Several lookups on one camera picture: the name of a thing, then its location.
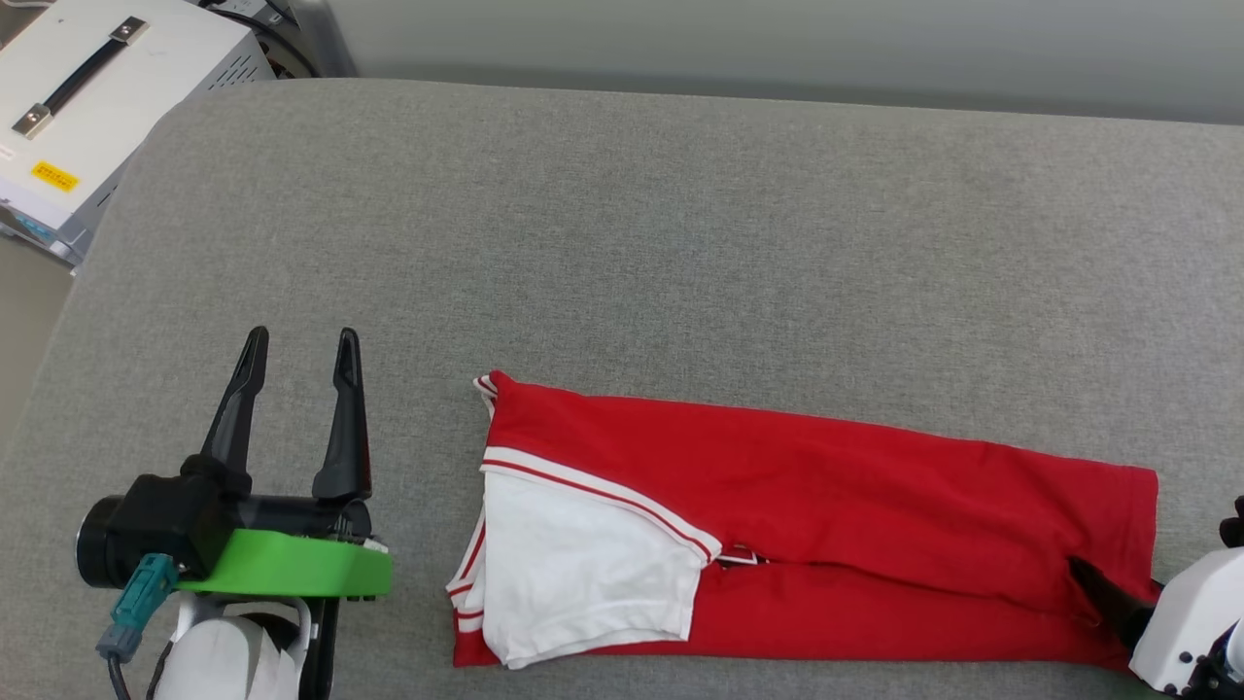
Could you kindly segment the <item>white equipment box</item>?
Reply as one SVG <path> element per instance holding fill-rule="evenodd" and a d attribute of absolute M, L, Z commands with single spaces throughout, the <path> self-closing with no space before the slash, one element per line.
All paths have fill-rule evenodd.
<path fill-rule="evenodd" d="M 126 17 L 149 22 L 35 139 L 12 132 L 106 44 Z M 253 30 L 188 0 L 53 0 L 0 48 L 0 236 L 63 264 L 85 261 L 121 174 L 151 131 L 182 102 L 272 80 Z M 80 177 L 58 191 L 31 177 L 49 162 Z"/>

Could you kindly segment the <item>red and white shirt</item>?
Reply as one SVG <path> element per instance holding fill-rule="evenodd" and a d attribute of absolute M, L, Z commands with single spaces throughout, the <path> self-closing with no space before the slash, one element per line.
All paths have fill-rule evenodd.
<path fill-rule="evenodd" d="M 455 666 L 555 656 L 1128 654 L 1072 577 L 1152 603 L 1158 477 L 991 441 L 581 395 L 491 371 Z"/>

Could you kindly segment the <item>grey partition post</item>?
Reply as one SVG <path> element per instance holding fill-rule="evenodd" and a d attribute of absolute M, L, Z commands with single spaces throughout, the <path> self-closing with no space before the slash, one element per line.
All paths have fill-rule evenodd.
<path fill-rule="evenodd" d="M 289 6 L 321 76 L 360 76 L 333 12 L 333 0 L 289 0 Z"/>

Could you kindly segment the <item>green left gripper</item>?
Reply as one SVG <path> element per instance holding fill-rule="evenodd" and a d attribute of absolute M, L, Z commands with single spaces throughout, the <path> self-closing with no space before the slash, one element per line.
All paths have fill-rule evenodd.
<path fill-rule="evenodd" d="M 267 328 L 258 325 L 246 336 L 200 451 L 221 487 L 253 486 L 246 463 L 266 366 Z M 336 407 L 312 496 L 326 502 L 367 500 L 372 496 L 369 439 L 360 334 L 352 328 L 340 332 L 332 382 Z M 102 499 L 77 532 L 76 564 L 87 586 L 122 589 L 136 568 L 121 561 L 106 535 L 107 518 L 119 504 L 119 496 Z M 392 555 L 372 545 L 235 528 L 211 574 L 182 573 L 175 589 L 249 598 L 364 598 L 391 594 L 392 579 Z"/>

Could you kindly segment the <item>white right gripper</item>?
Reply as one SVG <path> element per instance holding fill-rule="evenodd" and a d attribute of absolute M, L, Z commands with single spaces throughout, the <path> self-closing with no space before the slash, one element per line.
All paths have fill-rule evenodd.
<path fill-rule="evenodd" d="M 1147 688 L 1169 698 L 1244 698 L 1244 546 L 1204 555 L 1162 594 L 1149 579 L 1144 596 L 1132 596 L 1079 557 L 1069 558 L 1069 572 L 1133 650 L 1128 669 Z"/>

